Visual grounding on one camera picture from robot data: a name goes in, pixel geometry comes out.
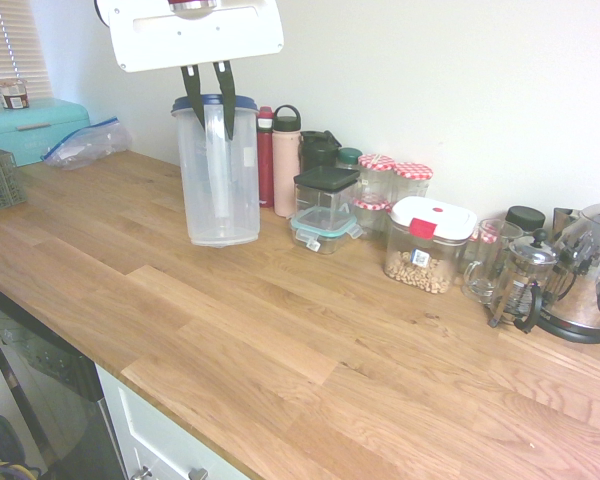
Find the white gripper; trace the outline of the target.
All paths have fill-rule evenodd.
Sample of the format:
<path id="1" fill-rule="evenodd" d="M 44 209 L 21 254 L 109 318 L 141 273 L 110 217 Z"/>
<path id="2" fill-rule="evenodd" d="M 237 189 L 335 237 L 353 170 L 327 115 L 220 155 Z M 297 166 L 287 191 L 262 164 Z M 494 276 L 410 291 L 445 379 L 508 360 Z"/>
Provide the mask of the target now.
<path id="1" fill-rule="evenodd" d="M 236 90 L 229 60 L 281 51 L 284 36 L 274 1 L 106 1 L 116 62 L 126 72 L 181 67 L 200 125 L 199 67 L 213 63 L 227 138 L 233 139 Z"/>

